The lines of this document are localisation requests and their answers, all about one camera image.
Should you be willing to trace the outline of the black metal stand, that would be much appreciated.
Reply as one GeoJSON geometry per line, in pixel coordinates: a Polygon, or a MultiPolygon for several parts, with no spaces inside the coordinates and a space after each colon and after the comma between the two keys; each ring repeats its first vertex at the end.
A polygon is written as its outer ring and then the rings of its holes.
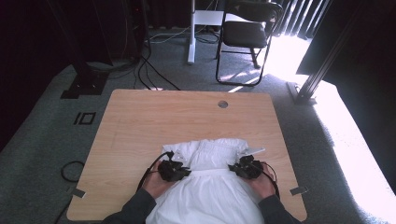
{"type": "Polygon", "coordinates": [[[48,11],[52,29],[76,72],[72,84],[68,90],[63,91],[61,98],[77,99],[80,95],[101,95],[106,85],[108,73],[94,71],[86,63],[82,50],[58,0],[44,0],[44,6],[48,11]]]}

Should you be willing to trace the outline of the person's right hand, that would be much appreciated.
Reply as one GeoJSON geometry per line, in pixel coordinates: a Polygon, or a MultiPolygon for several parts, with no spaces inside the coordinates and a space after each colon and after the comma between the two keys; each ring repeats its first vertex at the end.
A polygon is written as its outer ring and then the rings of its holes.
{"type": "Polygon", "coordinates": [[[265,199],[275,195],[276,189],[273,185],[274,176],[270,173],[268,166],[264,164],[262,167],[263,173],[255,179],[248,179],[247,183],[257,195],[265,199]]]}

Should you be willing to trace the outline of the white skirt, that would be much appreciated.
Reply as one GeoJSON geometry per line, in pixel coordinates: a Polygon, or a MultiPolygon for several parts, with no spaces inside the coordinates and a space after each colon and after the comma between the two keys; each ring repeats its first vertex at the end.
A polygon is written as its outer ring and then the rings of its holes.
{"type": "Polygon", "coordinates": [[[191,173],[156,199],[146,224],[264,224],[258,196],[229,169],[247,150],[237,138],[163,146],[191,173]]]}

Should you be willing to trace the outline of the aluminium profile stand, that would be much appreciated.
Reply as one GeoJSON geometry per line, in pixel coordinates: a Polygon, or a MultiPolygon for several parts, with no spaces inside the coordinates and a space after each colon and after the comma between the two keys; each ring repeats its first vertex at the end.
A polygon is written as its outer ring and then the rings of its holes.
{"type": "Polygon", "coordinates": [[[290,95],[297,105],[314,105],[319,83],[325,78],[351,37],[366,0],[329,0],[316,34],[297,72],[309,70],[302,85],[289,82],[290,95]]]}

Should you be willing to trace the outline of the vertical blinds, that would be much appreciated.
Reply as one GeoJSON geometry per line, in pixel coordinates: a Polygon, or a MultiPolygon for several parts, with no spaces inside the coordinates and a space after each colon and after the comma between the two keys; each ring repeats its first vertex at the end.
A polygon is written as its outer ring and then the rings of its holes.
{"type": "Polygon", "coordinates": [[[311,39],[332,0],[272,0],[284,9],[283,18],[276,27],[275,35],[297,36],[311,39]]]}

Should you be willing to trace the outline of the person's left hand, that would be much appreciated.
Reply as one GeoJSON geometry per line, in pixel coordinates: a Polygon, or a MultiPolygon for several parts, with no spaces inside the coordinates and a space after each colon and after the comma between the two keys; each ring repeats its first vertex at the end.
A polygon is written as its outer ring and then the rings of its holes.
{"type": "Polygon", "coordinates": [[[174,182],[163,180],[158,171],[151,171],[148,173],[142,188],[156,199],[168,191],[173,185],[174,182]]]}

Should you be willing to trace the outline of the white desk leg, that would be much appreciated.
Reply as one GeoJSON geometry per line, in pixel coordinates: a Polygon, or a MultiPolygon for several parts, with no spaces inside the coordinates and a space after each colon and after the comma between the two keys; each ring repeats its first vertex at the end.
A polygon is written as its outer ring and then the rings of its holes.
{"type": "Polygon", "coordinates": [[[196,25],[210,25],[210,26],[221,26],[222,11],[216,10],[197,10],[195,7],[195,1],[191,0],[191,34],[190,34],[190,42],[189,42],[189,51],[188,51],[188,64],[194,64],[195,62],[195,49],[196,49],[196,38],[195,38],[195,26],[196,25]]]}

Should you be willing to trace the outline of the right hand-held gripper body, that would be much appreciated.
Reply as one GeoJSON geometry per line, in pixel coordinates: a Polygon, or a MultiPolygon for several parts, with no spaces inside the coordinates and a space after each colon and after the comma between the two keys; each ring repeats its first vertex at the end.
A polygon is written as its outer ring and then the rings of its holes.
{"type": "Polygon", "coordinates": [[[243,178],[255,179],[259,177],[262,172],[262,164],[260,161],[254,159],[254,154],[263,151],[263,148],[246,148],[239,154],[239,167],[244,174],[243,178]]]}

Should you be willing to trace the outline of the dark curtain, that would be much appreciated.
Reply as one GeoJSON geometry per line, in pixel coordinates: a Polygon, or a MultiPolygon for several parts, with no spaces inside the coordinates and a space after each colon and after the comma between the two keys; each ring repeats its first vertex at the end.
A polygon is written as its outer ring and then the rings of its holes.
{"type": "Polygon", "coordinates": [[[44,0],[0,0],[0,151],[68,65],[44,0]]]}
{"type": "Polygon", "coordinates": [[[297,72],[335,85],[396,193],[396,0],[332,0],[297,72]]]}

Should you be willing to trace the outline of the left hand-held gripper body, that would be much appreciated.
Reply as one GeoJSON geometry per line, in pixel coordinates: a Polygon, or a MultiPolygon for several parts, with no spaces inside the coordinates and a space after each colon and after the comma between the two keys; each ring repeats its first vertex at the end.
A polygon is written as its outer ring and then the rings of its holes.
{"type": "Polygon", "coordinates": [[[182,178],[179,176],[183,174],[183,172],[179,172],[183,166],[181,161],[173,161],[172,158],[174,156],[174,152],[166,152],[165,155],[168,157],[168,161],[162,161],[158,166],[158,172],[161,175],[162,179],[168,182],[175,182],[181,180],[182,178]]]}

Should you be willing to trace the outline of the black folding chair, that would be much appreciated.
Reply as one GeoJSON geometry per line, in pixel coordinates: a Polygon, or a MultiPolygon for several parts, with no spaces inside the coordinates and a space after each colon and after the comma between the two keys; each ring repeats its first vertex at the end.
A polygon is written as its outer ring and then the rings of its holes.
{"type": "Polygon", "coordinates": [[[254,87],[261,83],[263,70],[274,36],[274,31],[283,18],[283,7],[268,0],[228,0],[224,8],[219,43],[216,52],[216,81],[223,85],[254,87]],[[249,49],[248,55],[256,69],[260,70],[253,83],[231,82],[220,77],[222,53],[243,54],[243,51],[223,50],[222,46],[249,49]]]}

